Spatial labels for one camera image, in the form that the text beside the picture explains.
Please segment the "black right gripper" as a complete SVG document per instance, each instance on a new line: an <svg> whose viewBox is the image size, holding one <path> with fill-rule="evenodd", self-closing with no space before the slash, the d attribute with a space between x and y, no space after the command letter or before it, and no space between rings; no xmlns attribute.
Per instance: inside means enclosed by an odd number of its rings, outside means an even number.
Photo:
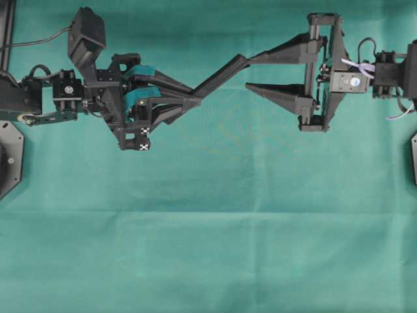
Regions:
<svg viewBox="0 0 417 313"><path fill-rule="evenodd" d="M309 33L300 33L291 40L250 58L251 64L316 63L324 46L323 63L316 81L323 85L323 100L314 100L304 93L303 84L275 85L246 83L245 87L299 116L299 129L307 132L326 132L335 112L347 93L365 93L371 75L352 62L344 45L343 18L338 14L312 13L308 15ZM319 36L320 26L329 25L330 39ZM315 115L315 105L321 105Z"/></svg>

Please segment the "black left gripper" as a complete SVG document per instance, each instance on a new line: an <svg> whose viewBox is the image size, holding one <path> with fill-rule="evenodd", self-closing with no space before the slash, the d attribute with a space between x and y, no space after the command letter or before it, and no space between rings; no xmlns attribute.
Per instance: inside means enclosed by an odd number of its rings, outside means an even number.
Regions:
<svg viewBox="0 0 417 313"><path fill-rule="evenodd" d="M85 82L93 99L85 107L105 121L122 150L149 150L152 126L173 123L204 99L155 67L142 65L138 53L115 54L110 66L95 74L94 81Z"/></svg>

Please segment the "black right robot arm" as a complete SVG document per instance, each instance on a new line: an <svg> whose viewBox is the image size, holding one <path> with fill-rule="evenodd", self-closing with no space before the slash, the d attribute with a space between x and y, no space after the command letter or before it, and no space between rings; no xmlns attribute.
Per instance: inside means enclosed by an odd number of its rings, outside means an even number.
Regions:
<svg viewBox="0 0 417 313"><path fill-rule="evenodd" d="M366 93L375 98L396 98L404 115L415 112L402 99L416 102L416 43L406 53L375 52L375 61L353 62L343 41L343 18L311 13L309 31L250 58L251 64L304 64L303 84L247 83L246 88L297 115L299 129L326 132L346 94Z"/></svg>

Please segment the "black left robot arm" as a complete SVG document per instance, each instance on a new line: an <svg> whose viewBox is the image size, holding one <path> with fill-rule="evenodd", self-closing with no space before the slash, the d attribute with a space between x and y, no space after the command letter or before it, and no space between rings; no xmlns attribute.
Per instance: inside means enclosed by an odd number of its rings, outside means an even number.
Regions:
<svg viewBox="0 0 417 313"><path fill-rule="evenodd" d="M160 123L172 123L207 95L142 65L138 53L115 54L91 83L77 79L73 70L51 73L39 67L44 76L31 71L20 82L1 75L1 119L34 126L91 114L106 123L122 150L149 150L149 134Z"/></svg>

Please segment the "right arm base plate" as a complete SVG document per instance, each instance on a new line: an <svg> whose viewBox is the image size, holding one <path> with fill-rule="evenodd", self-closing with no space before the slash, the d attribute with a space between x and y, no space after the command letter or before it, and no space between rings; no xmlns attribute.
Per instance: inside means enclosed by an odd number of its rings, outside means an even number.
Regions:
<svg viewBox="0 0 417 313"><path fill-rule="evenodd" d="M412 166L413 166L413 176L414 184L417 185L417 133L415 133L411 140L411 149L412 149Z"/></svg>

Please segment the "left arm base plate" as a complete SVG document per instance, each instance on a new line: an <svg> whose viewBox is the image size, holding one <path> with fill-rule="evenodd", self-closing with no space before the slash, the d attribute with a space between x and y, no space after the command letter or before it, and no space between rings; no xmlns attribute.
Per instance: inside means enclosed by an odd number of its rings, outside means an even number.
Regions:
<svg viewBox="0 0 417 313"><path fill-rule="evenodd" d="M22 179L24 135L11 121L1 120L1 199Z"/></svg>

